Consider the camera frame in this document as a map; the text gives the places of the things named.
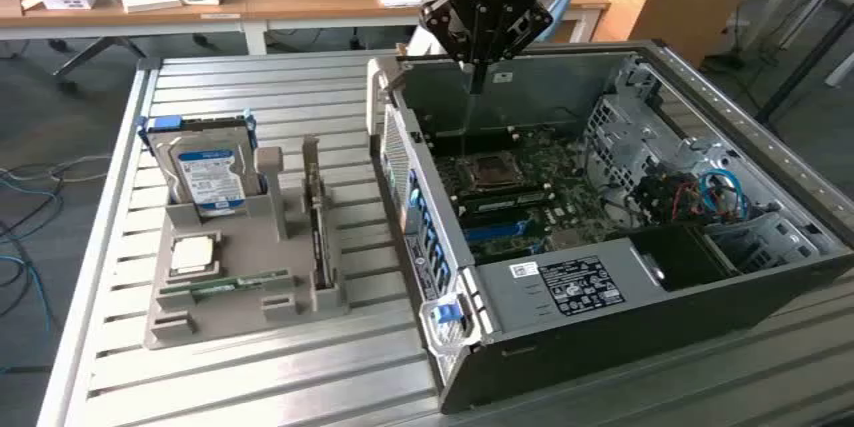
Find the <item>blue plastic case latch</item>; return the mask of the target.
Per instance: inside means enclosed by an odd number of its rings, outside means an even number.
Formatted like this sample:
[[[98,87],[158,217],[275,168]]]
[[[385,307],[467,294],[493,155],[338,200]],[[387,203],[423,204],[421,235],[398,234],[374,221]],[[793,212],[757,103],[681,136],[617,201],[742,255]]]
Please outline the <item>blue plastic case latch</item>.
[[[462,322],[466,313],[459,298],[442,299],[430,309],[430,316],[437,325]]]

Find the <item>black metal door frame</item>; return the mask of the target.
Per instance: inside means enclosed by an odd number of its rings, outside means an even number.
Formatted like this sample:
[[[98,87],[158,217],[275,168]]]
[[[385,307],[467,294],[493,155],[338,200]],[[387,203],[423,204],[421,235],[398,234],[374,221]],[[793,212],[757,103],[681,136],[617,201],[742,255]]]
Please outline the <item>black metal door frame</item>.
[[[821,9],[826,0],[810,0],[806,6],[801,9],[798,16],[790,22],[789,28],[782,34],[778,43],[778,49],[786,50],[797,35],[802,31],[808,22],[814,17],[814,14]],[[812,48],[802,61],[794,68],[793,72],[786,77],[777,91],[772,95],[770,99],[765,103],[765,105],[758,109],[758,112],[754,116],[754,119],[762,124],[770,125],[770,118],[776,111],[784,104],[784,101],[789,98],[790,94],[796,90],[796,88],[802,83],[808,74],[813,71],[814,67],[820,63],[820,61],[825,58],[829,53],[832,47],[836,45],[837,41],[842,38],[844,34],[848,30],[854,26],[854,2],[849,5],[846,10],[844,11],[840,19],[830,27],[824,37],[820,39],[816,46]]]

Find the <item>open black PC case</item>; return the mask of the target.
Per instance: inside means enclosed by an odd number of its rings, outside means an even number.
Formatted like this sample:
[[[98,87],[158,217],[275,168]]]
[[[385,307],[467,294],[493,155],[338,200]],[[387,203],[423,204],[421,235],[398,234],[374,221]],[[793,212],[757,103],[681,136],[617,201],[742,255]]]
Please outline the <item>open black PC case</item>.
[[[730,96],[661,43],[542,45],[490,67],[484,91],[441,55],[369,63],[370,131],[397,253],[446,414],[586,380],[626,379],[676,362],[732,372],[744,344],[782,311],[854,278],[852,202],[802,164]],[[564,327],[497,337],[474,260],[430,144],[553,128],[590,150],[589,177],[636,212],[628,238],[665,273],[668,297]],[[785,217],[816,260],[742,273],[705,232],[710,224]],[[462,322],[430,309],[458,297]]]

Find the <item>CPU socket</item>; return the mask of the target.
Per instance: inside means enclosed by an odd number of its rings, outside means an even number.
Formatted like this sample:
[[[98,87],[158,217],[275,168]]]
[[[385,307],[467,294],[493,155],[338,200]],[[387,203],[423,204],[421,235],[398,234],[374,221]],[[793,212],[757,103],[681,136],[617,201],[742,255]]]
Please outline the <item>CPU socket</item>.
[[[522,173],[509,152],[477,155],[466,160],[473,186],[478,189],[505,188],[522,183]]]

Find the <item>hard disk in blue caddy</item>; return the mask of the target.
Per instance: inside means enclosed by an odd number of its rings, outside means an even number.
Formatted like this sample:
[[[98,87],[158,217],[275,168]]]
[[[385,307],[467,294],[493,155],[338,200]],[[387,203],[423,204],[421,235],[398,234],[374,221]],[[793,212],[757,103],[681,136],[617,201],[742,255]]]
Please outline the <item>hard disk in blue caddy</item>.
[[[265,191],[255,171],[257,122],[250,113],[215,118],[141,117],[138,135],[165,175],[173,204],[199,216],[237,214]]]

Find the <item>grey power supply unit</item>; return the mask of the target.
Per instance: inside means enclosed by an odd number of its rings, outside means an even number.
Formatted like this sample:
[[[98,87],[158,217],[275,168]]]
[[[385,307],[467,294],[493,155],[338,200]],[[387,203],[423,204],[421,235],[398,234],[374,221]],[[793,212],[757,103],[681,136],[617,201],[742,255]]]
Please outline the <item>grey power supply unit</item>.
[[[497,337],[518,337],[668,297],[665,273],[632,240],[546,252],[476,269]]]

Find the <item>green motherboard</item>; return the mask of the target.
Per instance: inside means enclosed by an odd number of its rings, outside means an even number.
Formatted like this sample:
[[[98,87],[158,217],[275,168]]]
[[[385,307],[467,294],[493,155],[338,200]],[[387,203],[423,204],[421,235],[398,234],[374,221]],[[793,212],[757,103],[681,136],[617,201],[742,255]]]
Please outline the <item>green motherboard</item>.
[[[588,145],[553,128],[443,137],[431,142],[430,152],[462,231],[465,227],[532,220],[522,236],[486,242],[466,240],[478,264],[604,242],[637,225],[632,208],[606,197],[617,187],[597,183],[589,177]],[[522,183],[478,189],[473,186],[466,160],[497,152],[514,156]],[[462,199],[530,191],[554,192],[557,197],[530,207],[458,213]]]

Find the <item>grey parts rack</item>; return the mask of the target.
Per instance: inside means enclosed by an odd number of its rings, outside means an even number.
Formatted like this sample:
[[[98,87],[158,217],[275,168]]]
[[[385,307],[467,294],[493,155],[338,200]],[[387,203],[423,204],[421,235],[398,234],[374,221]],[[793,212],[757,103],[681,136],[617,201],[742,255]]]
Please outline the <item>grey parts rack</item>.
[[[337,219],[334,265],[338,287],[317,292],[313,283],[313,239],[303,204],[303,180],[297,188],[275,185],[247,198],[237,214],[205,219],[190,204],[166,208],[155,279],[143,345],[150,350],[189,345],[339,317],[350,311],[342,267]],[[205,271],[171,273],[173,247],[187,237],[209,236],[215,241],[214,259]],[[173,285],[287,269],[293,284],[274,282],[265,287],[209,295],[159,290]]]

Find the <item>wooden office desk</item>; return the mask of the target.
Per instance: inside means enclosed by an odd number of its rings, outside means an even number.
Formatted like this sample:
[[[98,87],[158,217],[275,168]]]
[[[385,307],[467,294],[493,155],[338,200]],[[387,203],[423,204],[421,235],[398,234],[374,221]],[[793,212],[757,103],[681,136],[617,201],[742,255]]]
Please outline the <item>wooden office desk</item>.
[[[253,55],[267,52],[265,34],[278,29],[414,26],[414,7],[378,0],[223,0],[126,12],[121,0],[98,0],[91,10],[26,10],[22,0],[0,0],[0,41],[239,32]]]

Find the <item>green graphics card with fan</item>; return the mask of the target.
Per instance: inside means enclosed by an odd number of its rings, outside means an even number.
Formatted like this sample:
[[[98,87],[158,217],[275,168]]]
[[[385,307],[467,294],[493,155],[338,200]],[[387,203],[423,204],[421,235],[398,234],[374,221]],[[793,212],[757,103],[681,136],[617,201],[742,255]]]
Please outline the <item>green graphics card with fan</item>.
[[[313,239],[313,283],[317,292],[338,287],[338,271],[334,265],[335,232],[330,217],[331,201],[326,193],[326,184],[321,172],[319,138],[307,135],[302,143],[303,155],[303,204],[310,220]]]

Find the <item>blue expansion slot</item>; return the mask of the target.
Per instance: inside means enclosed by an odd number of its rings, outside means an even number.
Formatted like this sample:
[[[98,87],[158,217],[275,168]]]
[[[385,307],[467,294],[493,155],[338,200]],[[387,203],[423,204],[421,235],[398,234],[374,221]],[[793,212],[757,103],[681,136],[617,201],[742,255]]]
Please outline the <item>blue expansion slot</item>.
[[[465,238],[469,242],[486,242],[502,238],[522,236],[532,224],[530,219],[498,222],[463,228]]]

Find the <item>black caster leg frame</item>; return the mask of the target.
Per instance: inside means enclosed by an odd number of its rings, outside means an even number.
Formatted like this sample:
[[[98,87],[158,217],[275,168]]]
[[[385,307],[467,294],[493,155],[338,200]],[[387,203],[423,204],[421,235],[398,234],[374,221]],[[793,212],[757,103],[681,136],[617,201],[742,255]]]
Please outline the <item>black caster leg frame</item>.
[[[67,75],[113,46],[121,46],[126,48],[139,59],[146,58],[145,52],[129,37],[101,37],[53,73],[57,86],[62,92],[77,92],[77,83],[67,79]]]

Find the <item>silver CPU chip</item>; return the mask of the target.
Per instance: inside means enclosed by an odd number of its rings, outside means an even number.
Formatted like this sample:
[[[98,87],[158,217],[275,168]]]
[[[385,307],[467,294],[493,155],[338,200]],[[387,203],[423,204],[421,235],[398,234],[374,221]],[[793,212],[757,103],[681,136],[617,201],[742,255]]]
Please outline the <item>silver CPU chip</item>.
[[[207,269],[214,259],[215,241],[209,236],[179,239],[173,247],[171,273],[186,275]]]

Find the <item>metal disk bay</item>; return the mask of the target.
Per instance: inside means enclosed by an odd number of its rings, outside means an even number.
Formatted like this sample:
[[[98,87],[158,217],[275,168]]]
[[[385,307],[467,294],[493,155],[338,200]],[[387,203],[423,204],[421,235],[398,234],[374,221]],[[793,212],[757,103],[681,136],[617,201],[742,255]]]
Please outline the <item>metal disk bay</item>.
[[[777,212],[732,224],[710,224],[705,232],[742,273],[821,256],[814,243]]]

